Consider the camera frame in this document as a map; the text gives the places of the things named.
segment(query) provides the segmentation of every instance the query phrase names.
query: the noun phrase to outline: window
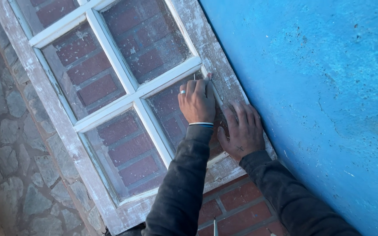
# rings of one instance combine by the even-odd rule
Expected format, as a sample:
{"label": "window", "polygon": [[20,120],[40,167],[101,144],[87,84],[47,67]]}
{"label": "window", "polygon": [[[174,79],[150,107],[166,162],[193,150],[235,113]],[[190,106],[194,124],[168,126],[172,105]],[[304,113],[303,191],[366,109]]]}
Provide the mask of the window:
{"label": "window", "polygon": [[145,220],[185,136],[179,86],[214,73],[204,191],[244,171],[220,105],[243,90],[196,0],[1,0],[0,17],[112,234]]}

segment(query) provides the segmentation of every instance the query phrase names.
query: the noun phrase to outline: left hand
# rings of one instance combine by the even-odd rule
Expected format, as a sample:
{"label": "left hand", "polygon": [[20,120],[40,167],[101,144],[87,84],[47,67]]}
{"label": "left hand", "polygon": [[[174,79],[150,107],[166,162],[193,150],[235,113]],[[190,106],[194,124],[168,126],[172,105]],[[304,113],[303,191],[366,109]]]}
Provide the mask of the left hand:
{"label": "left hand", "polygon": [[189,123],[213,123],[215,117],[215,98],[213,85],[209,77],[200,80],[190,80],[180,86],[178,94],[179,107]]}

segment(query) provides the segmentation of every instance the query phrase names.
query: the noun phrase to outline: brick wall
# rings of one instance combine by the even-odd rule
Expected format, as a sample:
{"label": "brick wall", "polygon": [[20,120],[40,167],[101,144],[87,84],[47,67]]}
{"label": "brick wall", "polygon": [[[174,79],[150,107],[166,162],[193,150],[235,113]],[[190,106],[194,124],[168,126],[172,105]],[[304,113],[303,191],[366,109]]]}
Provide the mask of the brick wall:
{"label": "brick wall", "polygon": [[138,83],[191,55],[163,0],[123,0],[102,15]]}
{"label": "brick wall", "polygon": [[199,212],[199,236],[213,235],[214,216],[220,236],[287,235],[275,211],[254,183],[244,175],[204,194]]}
{"label": "brick wall", "polygon": [[122,198],[158,187],[167,169],[134,110],[97,127],[119,173]]}
{"label": "brick wall", "polygon": [[34,35],[79,7],[76,0],[19,0],[17,2]]}
{"label": "brick wall", "polygon": [[[56,56],[50,56],[51,49]],[[126,94],[88,23],[62,36],[43,53],[77,119]]]}
{"label": "brick wall", "polygon": [[[195,73],[195,77],[196,79],[203,79],[200,71]],[[180,85],[187,83],[188,80],[193,78],[194,76],[192,74],[148,99],[148,103],[155,113],[155,116],[160,121],[160,125],[174,151],[176,151],[179,142],[185,137],[186,129],[189,126],[186,118],[180,111],[177,94],[179,93]],[[223,126],[226,133],[228,133],[227,122],[218,105],[215,107],[215,112],[214,133],[210,141],[211,158],[223,152],[217,139],[218,127]]]}

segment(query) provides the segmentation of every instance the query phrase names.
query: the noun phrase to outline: person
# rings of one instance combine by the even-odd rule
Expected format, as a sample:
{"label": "person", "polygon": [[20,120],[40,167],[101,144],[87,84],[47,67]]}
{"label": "person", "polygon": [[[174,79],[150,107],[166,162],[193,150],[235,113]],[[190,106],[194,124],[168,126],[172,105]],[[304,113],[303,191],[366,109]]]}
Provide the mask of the person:
{"label": "person", "polygon": [[[154,204],[140,231],[143,236],[194,236],[197,234],[202,192],[213,134],[215,99],[208,78],[192,80],[180,87],[179,106],[189,122],[186,138],[158,190]],[[218,140],[227,153],[247,172],[249,178],[272,204],[291,236],[358,236],[328,205],[313,196],[277,160],[265,151],[263,128],[252,105],[230,100],[237,119],[227,105],[222,111],[230,134],[222,127]]]}

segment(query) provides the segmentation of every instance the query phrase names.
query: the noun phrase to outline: stone pavement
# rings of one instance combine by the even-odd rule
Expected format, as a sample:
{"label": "stone pavement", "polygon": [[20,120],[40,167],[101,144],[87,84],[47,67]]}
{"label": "stone pavement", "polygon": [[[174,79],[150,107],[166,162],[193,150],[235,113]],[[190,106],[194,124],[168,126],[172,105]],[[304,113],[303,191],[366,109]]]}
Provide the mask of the stone pavement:
{"label": "stone pavement", "polygon": [[7,236],[105,229],[1,24],[0,225]]}

